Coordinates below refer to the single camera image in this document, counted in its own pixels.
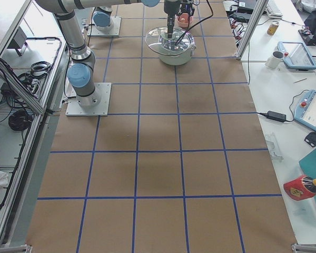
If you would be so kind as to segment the black gripper over pot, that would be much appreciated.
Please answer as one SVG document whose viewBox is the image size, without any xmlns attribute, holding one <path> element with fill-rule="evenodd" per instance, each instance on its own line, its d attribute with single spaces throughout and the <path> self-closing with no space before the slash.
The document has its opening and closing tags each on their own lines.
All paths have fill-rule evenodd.
<svg viewBox="0 0 316 253">
<path fill-rule="evenodd" d="M 164 1 L 164 12 L 167 14 L 167 38 L 172 38 L 174 29 L 174 19 L 180 9 L 180 0 L 165 0 Z"/>
</svg>

